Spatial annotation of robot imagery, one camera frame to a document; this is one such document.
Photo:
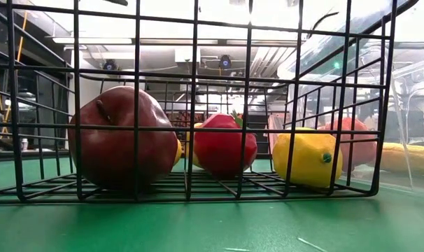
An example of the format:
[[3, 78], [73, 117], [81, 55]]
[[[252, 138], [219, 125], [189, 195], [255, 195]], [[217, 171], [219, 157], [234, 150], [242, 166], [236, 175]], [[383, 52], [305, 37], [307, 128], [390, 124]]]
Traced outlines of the yellow bell pepper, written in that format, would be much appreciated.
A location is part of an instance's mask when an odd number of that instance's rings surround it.
[[[201, 122], [197, 122], [195, 123], [194, 127], [201, 127], [201, 125], [202, 125]], [[185, 153], [185, 158], [188, 159], [190, 154], [190, 133], [189, 132], [186, 132], [186, 142], [185, 142], [184, 153]], [[192, 152], [192, 163], [195, 166], [202, 168], [202, 166], [199, 163], [198, 157], [194, 151]]]

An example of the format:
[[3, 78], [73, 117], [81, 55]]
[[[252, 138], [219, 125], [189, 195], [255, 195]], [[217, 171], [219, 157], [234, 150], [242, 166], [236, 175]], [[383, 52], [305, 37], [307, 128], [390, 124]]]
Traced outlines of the pale yellow round fruit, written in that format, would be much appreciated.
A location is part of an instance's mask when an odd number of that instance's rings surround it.
[[176, 155], [175, 155], [173, 166], [175, 166], [178, 163], [182, 154], [183, 154], [183, 146], [182, 146], [181, 141], [178, 139], [177, 140], [177, 150], [176, 150]]

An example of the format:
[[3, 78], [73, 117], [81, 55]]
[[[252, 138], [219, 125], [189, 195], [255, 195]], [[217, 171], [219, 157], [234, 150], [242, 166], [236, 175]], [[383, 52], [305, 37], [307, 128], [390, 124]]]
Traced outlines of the yellow lemon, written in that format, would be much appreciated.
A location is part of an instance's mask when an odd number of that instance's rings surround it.
[[292, 151], [292, 183], [317, 188], [329, 187], [333, 162], [337, 163], [335, 179], [339, 179], [344, 161], [341, 151], [338, 158], [334, 158], [336, 138], [333, 135], [296, 133], [293, 148], [290, 148], [290, 139], [290, 133], [278, 134], [271, 151], [274, 171], [279, 177], [286, 179], [289, 152]]

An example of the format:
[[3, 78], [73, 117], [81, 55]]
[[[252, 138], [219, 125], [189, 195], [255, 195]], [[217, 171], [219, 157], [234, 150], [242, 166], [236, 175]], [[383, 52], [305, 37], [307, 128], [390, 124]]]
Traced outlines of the dark red apple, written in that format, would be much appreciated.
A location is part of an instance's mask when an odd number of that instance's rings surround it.
[[141, 89], [112, 87], [80, 109], [81, 153], [69, 129], [72, 157], [82, 175], [109, 190], [143, 189], [172, 170], [178, 139], [160, 104]]

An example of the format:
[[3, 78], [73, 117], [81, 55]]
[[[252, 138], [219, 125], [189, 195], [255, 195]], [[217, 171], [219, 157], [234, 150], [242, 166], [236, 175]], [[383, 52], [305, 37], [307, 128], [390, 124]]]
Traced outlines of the orange-red bell pepper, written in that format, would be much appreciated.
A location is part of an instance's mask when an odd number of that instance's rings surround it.
[[[337, 129], [337, 123], [338, 120], [336, 119], [333, 124], [330, 122], [326, 125], [322, 125], [318, 127], [318, 130], [331, 130], [331, 125], [333, 126], [333, 129]], [[342, 119], [342, 126], [341, 130], [343, 131], [349, 131], [351, 130], [351, 123], [352, 118], [346, 117]], [[358, 119], [355, 119], [354, 122], [354, 130], [355, 131], [369, 131], [367, 126], [360, 122]], [[373, 139], [375, 135], [372, 134], [354, 134], [353, 139], [354, 140], [361, 140], [361, 139]], [[351, 139], [350, 134], [342, 134], [341, 135], [341, 141], [348, 141]], [[368, 162], [371, 162], [376, 157], [376, 142], [375, 141], [365, 141], [365, 142], [355, 142], [353, 144], [352, 152], [350, 152], [350, 143], [341, 143], [339, 145], [341, 152], [342, 152], [342, 158], [343, 158], [343, 171], [348, 171], [348, 160], [349, 160], [349, 153], [352, 153], [352, 161], [351, 161], [351, 170], [353, 171], [355, 169], [355, 166], [363, 165]]]

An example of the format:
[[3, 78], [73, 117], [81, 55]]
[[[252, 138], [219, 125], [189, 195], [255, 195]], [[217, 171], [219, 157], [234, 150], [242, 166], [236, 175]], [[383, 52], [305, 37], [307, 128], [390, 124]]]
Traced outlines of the yellow corn cob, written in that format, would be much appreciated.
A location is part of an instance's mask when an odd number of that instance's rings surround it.
[[[407, 145], [408, 159], [412, 172], [424, 174], [424, 146]], [[381, 169], [390, 172], [408, 172], [406, 153], [401, 143], [384, 143]]]

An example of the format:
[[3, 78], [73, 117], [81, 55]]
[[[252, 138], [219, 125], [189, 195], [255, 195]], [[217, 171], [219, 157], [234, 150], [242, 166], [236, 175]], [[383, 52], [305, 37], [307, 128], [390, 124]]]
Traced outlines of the red tomato with green calyx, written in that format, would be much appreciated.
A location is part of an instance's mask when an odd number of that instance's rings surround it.
[[[257, 141], [253, 133], [236, 132], [242, 128], [229, 114], [216, 113], [205, 120], [201, 128], [195, 132], [194, 153], [199, 165], [218, 179], [233, 179], [242, 171], [246, 171], [257, 155]], [[209, 132], [208, 128], [233, 129], [233, 132]]]

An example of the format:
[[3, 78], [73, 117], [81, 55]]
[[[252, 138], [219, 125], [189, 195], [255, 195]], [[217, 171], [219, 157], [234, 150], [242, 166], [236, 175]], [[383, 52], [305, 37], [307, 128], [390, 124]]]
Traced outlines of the white pillar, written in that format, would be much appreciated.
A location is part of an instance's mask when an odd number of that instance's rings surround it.
[[[75, 51], [71, 53], [71, 67], [73, 67], [73, 62], [75, 62]], [[79, 67], [83, 69], [95, 69], [93, 65], [88, 63], [88, 61], [84, 58], [82, 58], [82, 50], [79, 50]], [[101, 81], [104, 78], [110, 77], [104, 74], [95, 74], [95, 73], [86, 73], [88, 76], [97, 77], [101, 80], [89, 80], [83, 77], [80, 77], [80, 107], [83, 107], [86, 103], [90, 102], [92, 99], [97, 97], [100, 94], [101, 89]], [[113, 76], [113, 77], [122, 77], [127, 79], [134, 78], [133, 76]], [[72, 91], [75, 91], [75, 85], [74, 85], [74, 79], [71, 79], [69, 82], [69, 87]], [[115, 86], [121, 86], [124, 85], [122, 82], [117, 81], [104, 81], [103, 91], [106, 91], [108, 89], [111, 89]], [[134, 87], [134, 81], [126, 82], [126, 86], [132, 86]], [[139, 83], [139, 89], [144, 90], [145, 89], [145, 83]], [[75, 94], [72, 92], [69, 92], [69, 98], [68, 98], [68, 105], [69, 105], [69, 114], [73, 115], [75, 113]]]

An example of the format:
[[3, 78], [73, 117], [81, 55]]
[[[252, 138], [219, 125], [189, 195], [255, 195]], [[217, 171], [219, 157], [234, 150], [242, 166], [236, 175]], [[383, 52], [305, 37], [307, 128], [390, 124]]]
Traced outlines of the dark storage rack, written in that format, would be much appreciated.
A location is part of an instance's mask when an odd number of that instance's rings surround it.
[[[25, 10], [15, 10], [15, 25], [22, 29], [25, 21]], [[6, 26], [6, 10], [0, 8], [0, 64], [8, 64], [8, 28]], [[34, 21], [26, 21], [26, 27], [23, 29], [29, 34], [21, 36], [19, 28], [14, 28], [15, 38], [15, 60], [29, 66], [45, 66], [45, 67], [64, 67], [65, 62], [69, 62], [68, 52], [64, 52], [62, 45], [56, 45], [46, 38], [45, 32], [38, 28]], [[17, 84], [19, 98], [27, 99], [47, 107], [53, 107], [58, 111], [68, 112], [68, 91], [62, 86], [68, 87], [69, 76], [64, 72], [39, 72], [33, 70], [17, 70]], [[0, 69], [0, 92], [9, 93], [10, 85], [8, 84], [8, 70]], [[0, 95], [0, 102], [7, 102], [9, 97]], [[52, 111], [43, 107], [36, 107], [30, 104], [18, 102], [19, 121], [21, 123], [66, 123], [68, 116], [63, 113]], [[0, 122], [2, 116], [6, 116], [8, 105], [4, 103], [0, 105]], [[23, 127], [20, 128], [20, 134], [38, 134], [45, 137], [64, 137], [64, 130], [50, 128]], [[29, 148], [38, 148], [38, 142], [41, 141], [42, 147], [55, 149], [55, 140], [49, 139], [28, 139]], [[6, 151], [13, 151], [13, 143], [7, 136], [0, 139], [0, 148]]]

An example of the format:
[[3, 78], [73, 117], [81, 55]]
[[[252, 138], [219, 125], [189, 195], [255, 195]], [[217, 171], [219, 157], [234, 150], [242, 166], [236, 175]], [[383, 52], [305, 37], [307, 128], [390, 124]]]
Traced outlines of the clear plastic container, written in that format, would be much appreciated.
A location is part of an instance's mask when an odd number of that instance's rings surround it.
[[[375, 174], [382, 175], [388, 184], [409, 190], [422, 190], [424, 174], [412, 172], [407, 157], [407, 145], [424, 146], [424, 79], [414, 81], [414, 74], [424, 67], [423, 62], [412, 64], [403, 70], [395, 70], [394, 50], [410, 51], [414, 43], [391, 43], [359, 38], [347, 54], [348, 63], [336, 63], [336, 69], [345, 71], [346, 77], [330, 76], [329, 85], [287, 85], [285, 100], [280, 115], [269, 117], [269, 138], [271, 151], [280, 133], [290, 133], [290, 148], [294, 146], [296, 133], [331, 134], [336, 138], [334, 158], [341, 151], [339, 145], [350, 143], [352, 152], [355, 142], [375, 141], [376, 157], [366, 164], [351, 170], [352, 153], [349, 153], [348, 171], [342, 170], [335, 179], [337, 163], [333, 162], [330, 183], [343, 183], [352, 186], [356, 180], [371, 179]], [[342, 119], [352, 118], [351, 130], [341, 130]], [[318, 127], [333, 124], [338, 120], [337, 129], [318, 130]], [[354, 122], [358, 119], [369, 131], [355, 131]], [[350, 134], [351, 139], [341, 141], [342, 134]], [[354, 134], [372, 134], [373, 139], [354, 140]], [[381, 156], [384, 143], [402, 144], [406, 153], [408, 172], [386, 171], [381, 169]], [[289, 152], [286, 179], [290, 181], [292, 151]]]

